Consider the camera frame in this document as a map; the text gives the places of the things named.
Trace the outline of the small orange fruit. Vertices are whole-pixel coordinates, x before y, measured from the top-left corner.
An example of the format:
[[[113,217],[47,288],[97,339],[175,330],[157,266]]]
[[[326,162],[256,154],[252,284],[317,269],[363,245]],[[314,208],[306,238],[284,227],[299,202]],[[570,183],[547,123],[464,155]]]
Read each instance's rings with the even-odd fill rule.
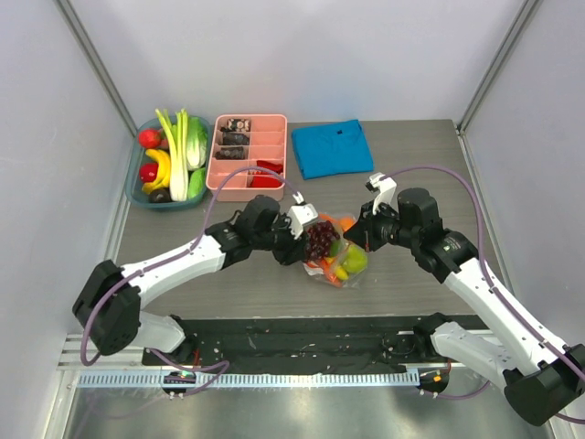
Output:
[[[340,227],[343,231],[350,230],[356,223],[356,219],[351,216],[343,217],[339,220]]]

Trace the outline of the green pear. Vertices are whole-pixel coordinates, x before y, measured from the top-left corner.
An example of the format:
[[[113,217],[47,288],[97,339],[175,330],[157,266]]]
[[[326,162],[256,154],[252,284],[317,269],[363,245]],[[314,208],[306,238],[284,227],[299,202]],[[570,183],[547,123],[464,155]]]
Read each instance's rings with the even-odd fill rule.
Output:
[[[342,262],[344,269],[351,274],[361,273],[367,268],[367,254],[359,247],[349,247]]]

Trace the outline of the green orange mango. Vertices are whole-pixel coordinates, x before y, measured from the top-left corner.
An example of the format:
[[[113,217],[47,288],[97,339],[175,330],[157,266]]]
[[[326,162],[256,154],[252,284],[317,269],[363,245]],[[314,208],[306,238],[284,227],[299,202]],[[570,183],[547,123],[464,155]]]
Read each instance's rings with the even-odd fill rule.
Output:
[[[334,259],[341,257],[351,245],[352,245],[351,241],[348,241],[343,238],[332,241],[328,251],[328,258]]]

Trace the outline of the purple grape bunch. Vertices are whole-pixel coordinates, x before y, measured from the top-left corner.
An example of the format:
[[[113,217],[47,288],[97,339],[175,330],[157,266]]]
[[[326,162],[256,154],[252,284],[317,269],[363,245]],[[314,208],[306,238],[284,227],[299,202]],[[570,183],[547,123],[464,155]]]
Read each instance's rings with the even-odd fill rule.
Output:
[[[306,230],[306,260],[316,262],[328,258],[328,251],[332,241],[340,238],[340,234],[330,220],[315,223]]]

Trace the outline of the clear zip top bag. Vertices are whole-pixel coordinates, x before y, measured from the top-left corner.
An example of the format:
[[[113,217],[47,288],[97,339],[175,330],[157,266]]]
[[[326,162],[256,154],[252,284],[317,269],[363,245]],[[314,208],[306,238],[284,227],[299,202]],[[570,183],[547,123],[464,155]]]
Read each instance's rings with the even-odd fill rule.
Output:
[[[366,252],[344,234],[356,224],[351,215],[320,213],[306,230],[305,272],[336,288],[356,287],[368,267]]]

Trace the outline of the orange carrot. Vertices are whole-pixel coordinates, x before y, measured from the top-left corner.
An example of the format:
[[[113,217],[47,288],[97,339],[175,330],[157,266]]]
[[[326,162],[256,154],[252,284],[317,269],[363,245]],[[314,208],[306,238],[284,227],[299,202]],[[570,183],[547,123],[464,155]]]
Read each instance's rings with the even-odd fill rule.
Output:
[[[337,288],[343,286],[343,282],[335,275],[333,265],[327,260],[305,262],[303,268],[310,276],[317,280],[327,282]]]

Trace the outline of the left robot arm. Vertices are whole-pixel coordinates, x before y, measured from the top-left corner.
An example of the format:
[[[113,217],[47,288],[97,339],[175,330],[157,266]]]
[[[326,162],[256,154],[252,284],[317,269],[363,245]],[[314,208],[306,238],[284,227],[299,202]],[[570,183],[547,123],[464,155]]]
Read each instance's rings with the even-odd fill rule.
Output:
[[[309,203],[282,212],[275,199],[257,196],[232,218],[172,251],[124,266],[100,262],[72,307],[83,327],[82,345],[93,345],[101,357],[129,346],[146,348],[186,364],[198,347],[195,333],[180,317],[155,316],[145,307],[181,284],[247,260],[254,251],[271,252],[281,265],[302,261],[306,231],[317,219]]]

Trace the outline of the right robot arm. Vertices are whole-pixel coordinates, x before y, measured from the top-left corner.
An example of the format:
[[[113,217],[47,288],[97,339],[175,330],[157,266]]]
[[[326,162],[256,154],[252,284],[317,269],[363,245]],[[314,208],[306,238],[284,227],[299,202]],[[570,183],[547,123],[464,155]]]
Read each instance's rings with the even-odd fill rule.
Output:
[[[461,297],[498,340],[487,342],[435,314],[412,339],[418,358],[461,362],[491,381],[535,426],[583,395],[583,345],[569,346],[531,316],[480,261],[476,247],[460,232],[444,228],[427,190],[399,192],[395,209],[375,198],[344,235],[368,252],[386,244],[408,249],[417,265]]]

